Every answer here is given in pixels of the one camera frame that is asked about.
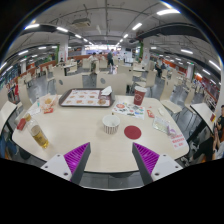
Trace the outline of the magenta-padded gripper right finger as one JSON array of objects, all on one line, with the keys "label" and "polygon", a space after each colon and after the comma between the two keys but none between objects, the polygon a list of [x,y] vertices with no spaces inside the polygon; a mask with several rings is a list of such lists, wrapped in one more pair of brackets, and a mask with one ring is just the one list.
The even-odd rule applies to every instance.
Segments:
[{"label": "magenta-padded gripper right finger", "polygon": [[145,185],[182,169],[169,155],[159,155],[138,143],[133,144],[132,153]]}]

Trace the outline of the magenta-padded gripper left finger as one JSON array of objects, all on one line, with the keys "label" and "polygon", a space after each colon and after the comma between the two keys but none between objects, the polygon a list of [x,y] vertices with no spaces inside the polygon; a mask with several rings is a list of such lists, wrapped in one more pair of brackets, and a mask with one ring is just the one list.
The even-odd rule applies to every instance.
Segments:
[{"label": "magenta-padded gripper left finger", "polygon": [[87,142],[64,155],[56,154],[42,166],[42,169],[79,184],[90,153],[90,143]]}]

